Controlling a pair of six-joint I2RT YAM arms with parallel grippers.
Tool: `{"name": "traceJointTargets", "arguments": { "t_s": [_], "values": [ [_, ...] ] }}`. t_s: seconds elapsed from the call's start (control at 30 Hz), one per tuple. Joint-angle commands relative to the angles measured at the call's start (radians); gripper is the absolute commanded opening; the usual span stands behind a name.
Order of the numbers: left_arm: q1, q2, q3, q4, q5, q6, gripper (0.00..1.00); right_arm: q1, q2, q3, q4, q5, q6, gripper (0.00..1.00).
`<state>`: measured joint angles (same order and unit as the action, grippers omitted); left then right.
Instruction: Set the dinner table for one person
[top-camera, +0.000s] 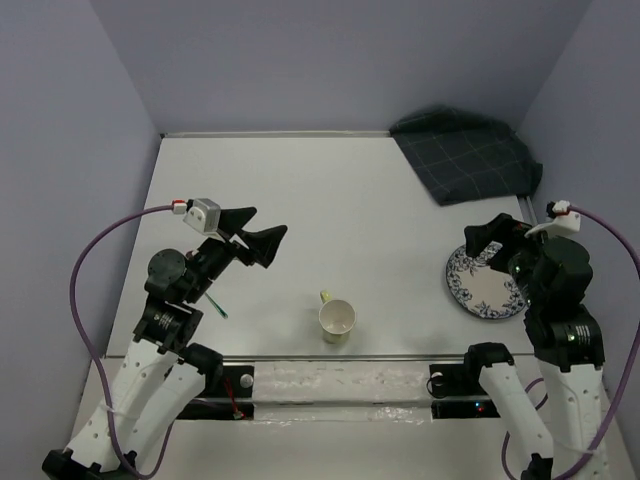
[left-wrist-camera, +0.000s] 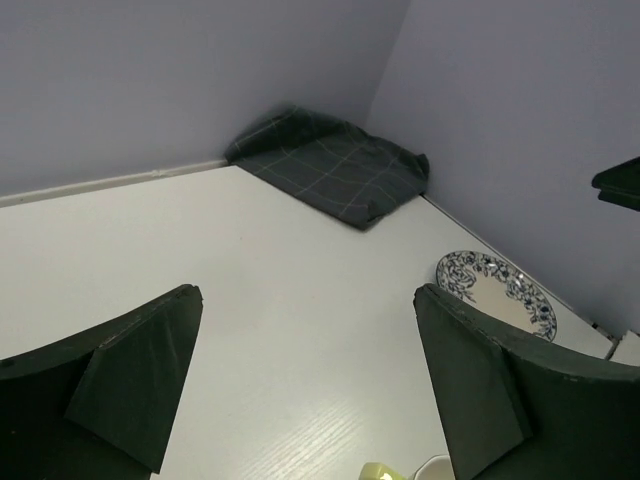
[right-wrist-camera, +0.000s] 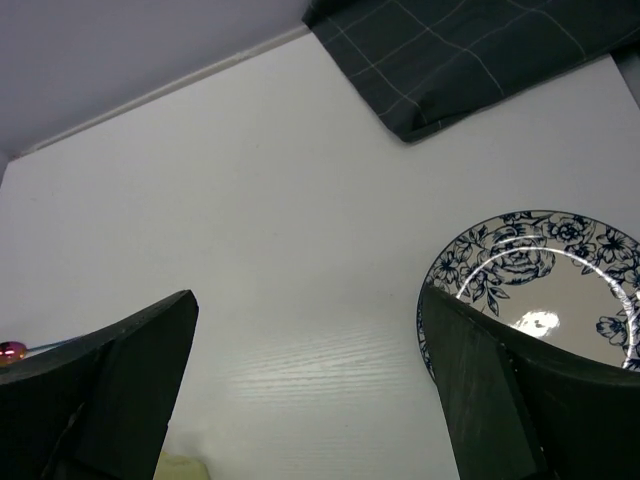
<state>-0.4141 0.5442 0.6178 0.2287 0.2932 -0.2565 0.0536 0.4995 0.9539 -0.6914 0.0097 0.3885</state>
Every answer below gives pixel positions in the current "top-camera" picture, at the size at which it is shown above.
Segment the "blue floral plate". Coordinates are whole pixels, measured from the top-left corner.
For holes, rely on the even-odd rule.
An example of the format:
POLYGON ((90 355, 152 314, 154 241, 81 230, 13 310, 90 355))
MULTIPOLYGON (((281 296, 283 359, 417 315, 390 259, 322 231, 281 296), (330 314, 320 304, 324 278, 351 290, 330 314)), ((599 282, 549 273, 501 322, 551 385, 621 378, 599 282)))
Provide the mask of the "blue floral plate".
POLYGON ((500 248, 499 243, 492 242, 480 255, 471 258, 461 245, 445 265, 445 282, 451 296, 464 310, 483 320, 508 319, 527 306, 514 280, 488 265, 500 248))

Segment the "iridescent fork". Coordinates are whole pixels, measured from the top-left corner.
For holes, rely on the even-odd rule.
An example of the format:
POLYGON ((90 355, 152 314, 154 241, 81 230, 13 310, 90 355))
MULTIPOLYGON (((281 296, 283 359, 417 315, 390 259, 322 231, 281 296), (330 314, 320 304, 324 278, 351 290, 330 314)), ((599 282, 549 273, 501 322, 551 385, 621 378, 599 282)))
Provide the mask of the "iridescent fork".
POLYGON ((209 301, 209 303, 214 307, 216 312, 223 318, 228 319, 228 313, 219 305, 218 302, 208 293, 205 293, 205 298, 209 301))

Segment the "dark checked cloth placemat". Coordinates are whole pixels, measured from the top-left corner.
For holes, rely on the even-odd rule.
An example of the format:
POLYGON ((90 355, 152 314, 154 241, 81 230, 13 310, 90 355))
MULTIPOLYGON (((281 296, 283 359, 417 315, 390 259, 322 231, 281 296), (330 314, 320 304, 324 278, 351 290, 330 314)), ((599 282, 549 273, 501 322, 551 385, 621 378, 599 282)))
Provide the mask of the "dark checked cloth placemat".
POLYGON ((533 195, 543 165, 511 126, 483 114, 438 105, 389 129, 410 167, 440 206, 533 195))

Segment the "cream yellow mug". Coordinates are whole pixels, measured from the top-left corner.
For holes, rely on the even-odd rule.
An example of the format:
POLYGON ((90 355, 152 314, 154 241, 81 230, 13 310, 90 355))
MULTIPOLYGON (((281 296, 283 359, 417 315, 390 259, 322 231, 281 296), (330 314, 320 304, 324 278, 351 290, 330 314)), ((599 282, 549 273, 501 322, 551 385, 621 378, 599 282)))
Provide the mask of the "cream yellow mug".
POLYGON ((319 294, 322 303, 318 321, 323 340, 329 344, 344 343, 357 323, 357 313, 347 301, 334 298, 327 290, 319 294))

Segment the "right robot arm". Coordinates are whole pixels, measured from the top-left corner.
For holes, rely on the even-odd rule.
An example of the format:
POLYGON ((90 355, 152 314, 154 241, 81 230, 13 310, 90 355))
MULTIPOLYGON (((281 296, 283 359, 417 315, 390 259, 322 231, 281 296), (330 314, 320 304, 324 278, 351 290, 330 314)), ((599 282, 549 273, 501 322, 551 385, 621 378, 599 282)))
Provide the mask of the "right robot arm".
POLYGON ((567 203, 551 221, 531 226, 500 214, 464 230, 466 253, 475 258, 496 242, 491 269, 508 274, 523 295, 524 326, 547 394, 549 424, 539 416, 505 345, 469 347, 460 368, 462 384, 485 391, 505 422, 525 463, 523 479, 608 479, 601 425, 604 345, 598 322, 583 304, 592 278, 590 256, 570 236, 581 216, 567 203))

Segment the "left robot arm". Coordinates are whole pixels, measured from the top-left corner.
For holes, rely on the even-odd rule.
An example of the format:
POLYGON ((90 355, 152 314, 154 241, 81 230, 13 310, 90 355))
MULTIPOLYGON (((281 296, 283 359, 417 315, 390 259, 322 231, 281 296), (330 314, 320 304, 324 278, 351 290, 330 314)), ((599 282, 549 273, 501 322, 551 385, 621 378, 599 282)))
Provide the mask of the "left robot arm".
POLYGON ((141 471, 154 446, 165 449, 180 413, 221 383, 223 357, 193 342, 203 317, 195 305, 234 261, 268 268, 288 231, 278 225, 246 230, 254 207, 223 209, 207 198, 174 200, 146 208, 143 215, 170 212, 204 238, 183 253, 158 251, 147 266, 144 308, 116 376, 109 379, 100 355, 81 323, 77 305, 80 268, 99 240, 132 221, 127 216, 100 232, 76 260, 70 282, 72 319, 98 373, 102 400, 82 429, 42 464, 51 479, 151 479, 141 471))

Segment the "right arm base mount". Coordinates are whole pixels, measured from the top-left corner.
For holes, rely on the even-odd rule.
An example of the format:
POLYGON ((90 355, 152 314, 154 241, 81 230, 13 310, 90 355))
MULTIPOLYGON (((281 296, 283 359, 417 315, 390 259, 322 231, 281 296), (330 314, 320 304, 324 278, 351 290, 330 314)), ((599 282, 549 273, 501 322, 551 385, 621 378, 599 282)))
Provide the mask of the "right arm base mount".
POLYGON ((462 363, 429 366, 426 389, 432 398, 434 420, 499 418, 488 394, 469 377, 462 363))

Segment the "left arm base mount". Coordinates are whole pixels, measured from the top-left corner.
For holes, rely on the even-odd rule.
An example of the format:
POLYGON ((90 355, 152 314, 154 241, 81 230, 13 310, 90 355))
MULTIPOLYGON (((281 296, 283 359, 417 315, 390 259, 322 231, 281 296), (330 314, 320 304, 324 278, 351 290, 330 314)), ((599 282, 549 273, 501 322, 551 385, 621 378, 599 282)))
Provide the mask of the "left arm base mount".
POLYGON ((254 418, 252 364, 225 364, 219 378, 206 377, 204 390, 182 410, 178 420, 244 421, 254 418))

